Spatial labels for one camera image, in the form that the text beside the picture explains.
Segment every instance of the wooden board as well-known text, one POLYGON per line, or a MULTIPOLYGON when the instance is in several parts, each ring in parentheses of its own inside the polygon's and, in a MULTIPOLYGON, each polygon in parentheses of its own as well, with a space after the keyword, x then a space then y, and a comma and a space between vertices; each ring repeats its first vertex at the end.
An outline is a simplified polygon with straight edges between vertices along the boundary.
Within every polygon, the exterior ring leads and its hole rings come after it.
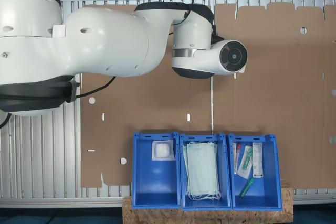
POLYGON ((124 224, 196 224, 196 223, 290 223, 293 216, 293 188, 281 184, 282 212, 268 211, 182 211, 182 209, 132 209, 131 198, 122 204, 124 224))

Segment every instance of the cardboard sheet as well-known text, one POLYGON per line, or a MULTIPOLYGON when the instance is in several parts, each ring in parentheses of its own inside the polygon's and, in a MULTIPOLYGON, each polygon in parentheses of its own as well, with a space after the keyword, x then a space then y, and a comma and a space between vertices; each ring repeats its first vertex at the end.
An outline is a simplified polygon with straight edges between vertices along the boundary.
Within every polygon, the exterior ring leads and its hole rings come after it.
MULTIPOLYGON (((134 5, 103 7, 128 13, 135 9, 134 5)), ((144 76, 116 78, 105 90, 81 99, 82 187, 101 187, 101 173, 106 185, 128 185, 132 181, 134 132, 210 133, 210 80, 178 76, 171 59, 172 36, 155 70, 144 76), (90 97, 95 98, 94 104, 89 103, 90 97)), ((96 89, 111 78, 83 74, 81 92, 96 89)))
POLYGON ((336 6, 325 11, 324 20, 320 7, 276 2, 235 18, 235 4, 215 8, 219 35, 241 41, 249 58, 236 79, 214 77, 214 129, 274 134, 281 179, 294 188, 336 187, 336 6))

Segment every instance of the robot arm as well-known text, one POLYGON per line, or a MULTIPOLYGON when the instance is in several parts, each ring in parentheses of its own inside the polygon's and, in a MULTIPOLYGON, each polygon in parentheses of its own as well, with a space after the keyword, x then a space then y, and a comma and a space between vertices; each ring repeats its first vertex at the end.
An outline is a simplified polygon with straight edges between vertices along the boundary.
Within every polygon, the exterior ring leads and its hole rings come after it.
POLYGON ((63 24, 60 3, 0 0, 0 110, 36 115, 71 102, 78 73, 130 77, 152 71, 164 56, 172 23, 172 66, 180 76, 205 79, 245 69, 243 44, 211 45, 207 6, 149 2, 133 14, 89 6, 63 24))

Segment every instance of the blue storage tray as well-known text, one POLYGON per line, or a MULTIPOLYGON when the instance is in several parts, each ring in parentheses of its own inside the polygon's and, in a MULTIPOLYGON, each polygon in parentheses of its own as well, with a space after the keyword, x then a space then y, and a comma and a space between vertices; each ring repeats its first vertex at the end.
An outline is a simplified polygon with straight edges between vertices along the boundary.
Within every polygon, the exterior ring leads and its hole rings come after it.
POLYGON ((197 210, 231 210, 231 194, 229 182, 229 169, 226 150, 226 141, 224 134, 217 135, 180 135, 180 159, 181 159, 181 194, 182 194, 182 209, 184 211, 197 210), (217 144, 217 172, 219 191, 222 194, 220 200, 191 200, 187 192, 188 176, 183 158, 183 145, 190 142, 215 142, 217 144))
POLYGON ((133 209, 181 208, 178 132, 135 133, 133 139, 133 209), (174 161, 152 161, 152 143, 174 141, 174 161))
POLYGON ((235 136, 230 134, 227 137, 229 147, 229 166, 232 190, 233 210, 254 210, 254 211, 282 211, 281 181, 278 159, 278 147, 274 135, 265 136, 235 136), (252 143, 263 143, 262 168, 263 178, 255 178, 254 183, 247 194, 241 199, 240 192, 248 180, 234 174, 234 160, 232 142, 241 143, 241 151, 238 158, 238 167, 242 161, 245 146, 252 146, 252 143))

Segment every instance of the plastic wrapper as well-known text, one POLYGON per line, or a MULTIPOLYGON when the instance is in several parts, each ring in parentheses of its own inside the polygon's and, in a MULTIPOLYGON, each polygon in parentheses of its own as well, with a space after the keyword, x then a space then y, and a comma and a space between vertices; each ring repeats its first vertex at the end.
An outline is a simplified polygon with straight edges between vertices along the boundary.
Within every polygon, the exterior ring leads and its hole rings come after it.
POLYGON ((241 159, 241 163, 237 174, 245 179, 248 179, 252 169, 252 163, 253 163, 252 147, 246 145, 243 158, 241 159))
POLYGON ((152 161, 172 161, 174 156, 174 141, 163 140, 153 141, 152 143, 152 161))

